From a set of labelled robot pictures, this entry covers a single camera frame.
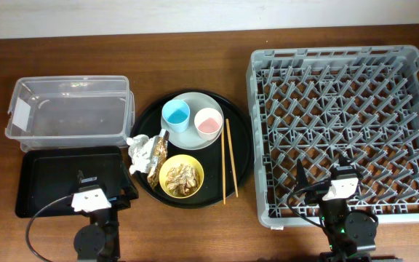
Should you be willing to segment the wooden chopstick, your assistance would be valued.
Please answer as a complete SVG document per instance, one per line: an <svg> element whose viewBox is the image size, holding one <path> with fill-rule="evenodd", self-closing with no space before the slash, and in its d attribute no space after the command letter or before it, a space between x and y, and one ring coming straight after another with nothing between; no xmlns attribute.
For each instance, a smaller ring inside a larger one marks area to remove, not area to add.
<svg viewBox="0 0 419 262"><path fill-rule="evenodd" d="M226 155L225 155L225 135L224 124L221 126L220 142L221 142L221 166L222 166L222 190L223 204L226 204Z"/></svg>
<svg viewBox="0 0 419 262"><path fill-rule="evenodd" d="M236 165L235 165L235 160L234 160L234 150L233 150L233 145L232 145L231 128L230 128L229 119L226 119L226 132L227 132L228 147L229 147L229 154L230 154L230 160L231 160L231 171L232 171L232 176L234 180L234 192L235 192L236 198L238 198L239 190L238 190L238 182L237 182L237 176L236 176Z"/></svg>

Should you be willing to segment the gold snack wrapper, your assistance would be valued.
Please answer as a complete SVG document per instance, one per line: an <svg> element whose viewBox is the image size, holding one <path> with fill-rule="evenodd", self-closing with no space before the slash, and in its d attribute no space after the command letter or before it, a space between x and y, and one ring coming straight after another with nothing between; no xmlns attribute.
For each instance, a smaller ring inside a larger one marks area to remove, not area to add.
<svg viewBox="0 0 419 262"><path fill-rule="evenodd" d="M159 172L167 159L168 140L169 132L166 129L161 129L153 144L151 151L150 170L147 175L148 184L153 190L159 184Z"/></svg>

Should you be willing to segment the white tissue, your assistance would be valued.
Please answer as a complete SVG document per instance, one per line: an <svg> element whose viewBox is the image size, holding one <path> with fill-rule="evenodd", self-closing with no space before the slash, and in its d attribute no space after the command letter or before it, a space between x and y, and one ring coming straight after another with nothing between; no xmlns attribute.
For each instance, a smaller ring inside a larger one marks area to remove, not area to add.
<svg viewBox="0 0 419 262"><path fill-rule="evenodd" d="M157 137L148 137L147 135L136 135L133 138L127 138L129 146L128 155L131 159L129 173L135 172L148 173L151 168L151 155L155 146Z"/></svg>

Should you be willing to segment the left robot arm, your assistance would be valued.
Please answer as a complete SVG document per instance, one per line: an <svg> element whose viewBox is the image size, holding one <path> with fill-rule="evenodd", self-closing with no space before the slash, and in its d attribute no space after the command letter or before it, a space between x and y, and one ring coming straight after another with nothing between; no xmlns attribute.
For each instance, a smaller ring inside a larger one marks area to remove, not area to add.
<svg viewBox="0 0 419 262"><path fill-rule="evenodd" d="M139 197L125 163L119 174L106 179L113 181L118 195L108 197L108 187L97 176L86 178L78 171L78 191L73 194L73 211L89 218L89 225L79 229L73 247L78 261L118 261L120 255L118 212L131 208Z"/></svg>

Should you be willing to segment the yellow bowl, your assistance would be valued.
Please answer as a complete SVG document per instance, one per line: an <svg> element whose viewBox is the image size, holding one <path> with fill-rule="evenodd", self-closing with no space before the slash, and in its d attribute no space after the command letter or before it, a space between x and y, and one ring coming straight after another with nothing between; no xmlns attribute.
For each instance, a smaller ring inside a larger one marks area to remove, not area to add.
<svg viewBox="0 0 419 262"><path fill-rule="evenodd" d="M197 188L197 190L195 190L195 192L193 192L189 196L174 196L165 186L166 176L167 176L167 173L169 172L170 168L171 167L177 167L180 164L189 164L189 165L195 167L198 174L199 174L200 185ZM200 164L200 162L197 159L195 159L194 157L189 156L189 155L179 154L179 155L172 156L172 157L170 157L169 159L166 160L166 162L162 165L162 167L160 169L159 184L160 184L162 190L168 196L176 198L176 199L185 199L185 198L189 198L189 197L193 196L202 187L203 182L204 182L204 170L203 170L202 165Z"/></svg>

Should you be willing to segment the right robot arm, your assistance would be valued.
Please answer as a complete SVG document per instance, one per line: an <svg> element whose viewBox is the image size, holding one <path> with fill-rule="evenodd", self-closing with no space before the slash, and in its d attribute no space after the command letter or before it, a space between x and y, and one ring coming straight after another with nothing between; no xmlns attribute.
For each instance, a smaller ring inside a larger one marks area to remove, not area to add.
<svg viewBox="0 0 419 262"><path fill-rule="evenodd" d="M343 156L330 168L330 177L310 184L297 160L297 181L291 195L303 194L307 205L319 206L319 222L330 244L320 261L371 261L376 249L378 217L365 210L349 210L347 201L357 192L362 174Z"/></svg>

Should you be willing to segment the peanut shells and rice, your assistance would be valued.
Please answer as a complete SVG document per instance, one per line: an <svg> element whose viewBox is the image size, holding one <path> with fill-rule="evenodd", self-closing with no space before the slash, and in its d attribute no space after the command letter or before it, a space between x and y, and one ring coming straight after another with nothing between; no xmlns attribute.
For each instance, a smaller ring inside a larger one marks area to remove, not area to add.
<svg viewBox="0 0 419 262"><path fill-rule="evenodd" d="M191 195L199 185L199 174L196 168L189 164L171 167L166 176L165 186L176 197Z"/></svg>

